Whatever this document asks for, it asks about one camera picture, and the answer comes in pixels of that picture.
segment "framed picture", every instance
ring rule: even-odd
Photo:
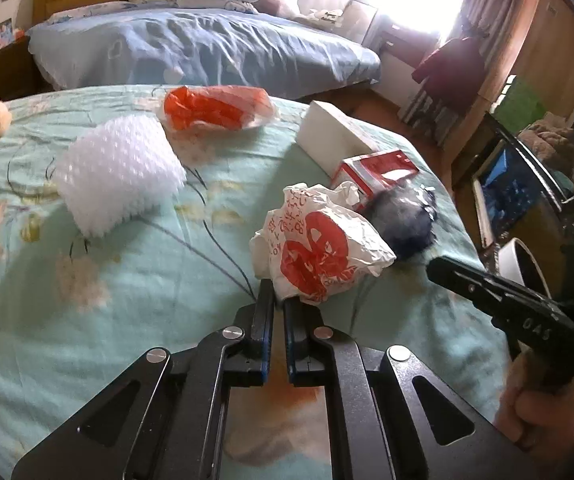
[[[0,23],[0,49],[14,42],[14,28],[11,18]]]

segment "cardboard box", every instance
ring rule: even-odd
[[[320,101],[311,103],[296,142],[329,176],[346,158],[378,151],[377,143],[355,121]]]
[[[354,156],[342,161],[331,181],[331,189],[347,180],[355,182],[360,195],[355,209],[360,211],[375,194],[418,173],[416,165],[400,150]]]

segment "wooden cabinet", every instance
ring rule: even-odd
[[[574,111],[574,12],[562,0],[538,0],[512,73],[551,113],[568,118]]]
[[[552,113],[574,110],[574,12],[563,0],[520,0],[512,29],[469,113],[443,145],[443,173],[451,167],[500,95],[511,74],[527,82]]]
[[[40,92],[51,91],[40,76],[24,37],[0,49],[0,100],[10,101]]]

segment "bedside table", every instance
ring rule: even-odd
[[[53,88],[40,75],[27,49],[29,38],[0,49],[0,100],[10,101],[20,97],[52,91]]]

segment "wooden floor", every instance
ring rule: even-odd
[[[400,107],[386,100],[373,90],[348,89],[346,92],[334,91],[327,95],[316,97],[321,101],[329,101],[347,115],[375,124],[385,130],[394,132],[407,138],[418,150],[433,173],[451,193],[451,172],[445,172],[442,167],[442,150],[433,142],[419,132],[415,132],[407,124],[398,118]]]

